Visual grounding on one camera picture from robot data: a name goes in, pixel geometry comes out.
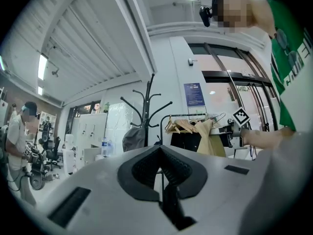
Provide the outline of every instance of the cap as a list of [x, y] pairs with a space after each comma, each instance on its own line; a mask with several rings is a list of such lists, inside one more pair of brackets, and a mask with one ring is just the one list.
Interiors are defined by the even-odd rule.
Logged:
[[37, 104], [35, 102], [26, 102], [25, 107], [29, 109], [30, 116], [35, 116], [37, 114]]

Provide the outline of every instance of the coat rack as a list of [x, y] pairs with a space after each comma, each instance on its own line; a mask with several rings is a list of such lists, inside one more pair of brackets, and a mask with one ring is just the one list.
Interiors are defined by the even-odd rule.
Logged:
[[149, 117], [149, 112], [150, 112], [150, 102], [151, 102], [151, 98], [154, 96], [161, 96], [161, 94], [153, 94], [150, 96], [150, 90], [151, 90], [151, 85], [153, 82], [153, 78], [154, 78], [155, 74], [152, 74], [151, 77], [151, 81], [149, 81], [147, 83], [147, 91], [146, 91], [146, 96], [144, 96], [141, 92], [135, 91], [133, 90], [133, 92], [136, 92], [138, 94], [140, 94], [143, 98], [143, 110], [142, 110], [142, 115], [140, 114], [140, 112], [133, 106], [131, 105], [125, 98], [121, 97], [121, 100], [123, 100], [125, 103], [127, 103], [130, 107], [132, 107], [137, 114], [139, 115], [140, 124], [134, 124], [131, 123], [131, 125], [136, 126], [136, 127], [143, 127], [145, 129], [145, 144], [144, 146], [148, 146], [148, 134], [149, 134], [149, 127], [154, 128], [154, 127], [159, 127], [159, 124], [151, 126], [150, 125], [150, 121], [151, 118], [158, 113], [159, 111], [163, 110], [164, 108], [166, 108], [167, 106], [171, 105], [173, 102], [169, 102], [168, 104], [164, 105], [163, 107], [159, 108], [158, 110], [156, 110], [150, 117]]
[[162, 123], [163, 123], [163, 120], [168, 118], [168, 117], [192, 117], [192, 116], [205, 116], [206, 113], [195, 113], [195, 114], [175, 114], [175, 115], [166, 115], [164, 118], [161, 119], [161, 123], [160, 123], [160, 145], [163, 144], [163, 130], [162, 130]]

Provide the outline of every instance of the water bottle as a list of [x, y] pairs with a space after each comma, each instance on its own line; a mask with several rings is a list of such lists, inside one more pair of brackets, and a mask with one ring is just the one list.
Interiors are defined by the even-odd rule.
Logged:
[[112, 141], [108, 141], [108, 150], [107, 150], [107, 157], [111, 157], [113, 155], [113, 144]]
[[107, 152], [108, 152], [108, 142], [107, 138], [102, 139], [102, 145], [101, 145], [101, 155], [103, 157], [107, 157]]

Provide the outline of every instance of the fluorescent light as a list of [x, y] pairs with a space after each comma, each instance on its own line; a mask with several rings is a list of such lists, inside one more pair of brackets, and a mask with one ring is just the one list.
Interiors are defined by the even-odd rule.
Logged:
[[45, 75], [45, 65], [47, 64], [47, 59], [40, 55], [39, 65], [38, 65], [38, 77], [43, 80]]
[[1, 69], [4, 71], [5, 68], [4, 68], [4, 64], [3, 64], [3, 61], [2, 61], [2, 57], [0, 56], [0, 66], [1, 66]]
[[41, 87], [38, 86], [38, 94], [42, 95], [43, 94], [43, 89]]

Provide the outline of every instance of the poster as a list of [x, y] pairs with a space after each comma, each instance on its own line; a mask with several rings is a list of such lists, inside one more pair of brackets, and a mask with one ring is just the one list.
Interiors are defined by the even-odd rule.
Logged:
[[188, 107], [205, 106], [200, 83], [184, 84]]
[[[195, 106], [195, 107], [188, 107], [188, 114], [203, 114], [206, 113], [205, 106]], [[189, 116], [189, 119], [202, 119], [204, 116]]]

